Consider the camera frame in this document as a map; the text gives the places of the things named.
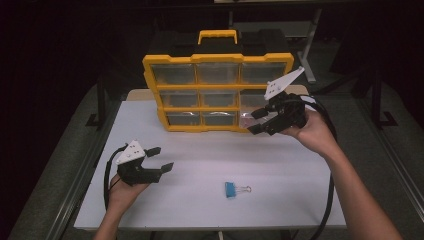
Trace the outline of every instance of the tool box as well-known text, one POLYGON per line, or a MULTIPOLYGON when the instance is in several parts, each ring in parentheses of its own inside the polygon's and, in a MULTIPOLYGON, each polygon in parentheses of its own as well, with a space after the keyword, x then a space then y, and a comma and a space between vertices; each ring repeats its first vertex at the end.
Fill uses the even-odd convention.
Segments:
POLYGON ((267 82, 293 61, 277 29, 166 31, 153 38, 143 66, 166 130, 248 132, 250 112, 267 104, 267 82))

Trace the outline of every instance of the white plastic bracket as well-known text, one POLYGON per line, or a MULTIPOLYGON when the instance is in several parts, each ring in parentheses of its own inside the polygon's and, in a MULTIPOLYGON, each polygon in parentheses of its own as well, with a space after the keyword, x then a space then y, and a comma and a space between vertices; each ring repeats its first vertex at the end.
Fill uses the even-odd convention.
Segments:
POLYGON ((275 79, 272 82, 268 82, 268 86, 266 87, 265 92, 265 100, 269 100, 280 92, 284 91, 287 86, 289 86, 300 74, 303 73, 305 69, 303 67, 299 67, 297 70, 292 71, 280 78, 275 79))
POLYGON ((144 149, 140 146, 140 143, 137 140, 133 140, 116 160, 116 164, 123 164, 145 156, 146 153, 144 152, 144 149))

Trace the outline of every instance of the carrying handle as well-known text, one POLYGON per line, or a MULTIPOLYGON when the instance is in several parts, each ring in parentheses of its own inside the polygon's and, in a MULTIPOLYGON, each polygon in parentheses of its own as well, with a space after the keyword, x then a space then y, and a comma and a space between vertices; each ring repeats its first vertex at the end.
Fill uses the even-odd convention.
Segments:
POLYGON ((233 37, 234 43, 237 44, 237 32, 236 30, 202 30, 199 33, 199 40, 197 44, 200 45, 202 38, 204 37, 233 37))

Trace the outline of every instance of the binder clip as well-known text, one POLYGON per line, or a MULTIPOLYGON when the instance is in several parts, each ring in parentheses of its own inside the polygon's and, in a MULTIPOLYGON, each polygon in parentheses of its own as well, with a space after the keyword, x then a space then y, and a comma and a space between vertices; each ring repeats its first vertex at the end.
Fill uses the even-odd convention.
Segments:
POLYGON ((247 187, 236 187, 236 185, 232 182, 226 182, 225 183, 225 195, 227 198, 233 198, 236 197, 237 193, 242 192, 252 192, 252 188, 247 187))

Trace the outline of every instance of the white desk in background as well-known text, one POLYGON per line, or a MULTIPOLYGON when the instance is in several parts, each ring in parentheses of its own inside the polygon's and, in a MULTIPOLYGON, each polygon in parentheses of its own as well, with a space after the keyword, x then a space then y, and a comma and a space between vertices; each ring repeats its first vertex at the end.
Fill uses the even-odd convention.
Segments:
MULTIPOLYGON (((319 155, 295 139, 280 134, 167 132, 157 118, 155 101, 125 101, 74 227, 98 228, 105 213, 106 162, 133 139, 145 149, 162 148, 161 154, 144 160, 144 168, 170 162, 174 167, 137 198, 120 222, 122 229, 295 229, 315 227, 322 219, 330 171, 319 155), (250 186, 252 192, 228 199, 225 182, 250 186)), ((116 169, 113 163, 111 177, 116 169)), ((335 194, 327 226, 345 225, 335 194)))

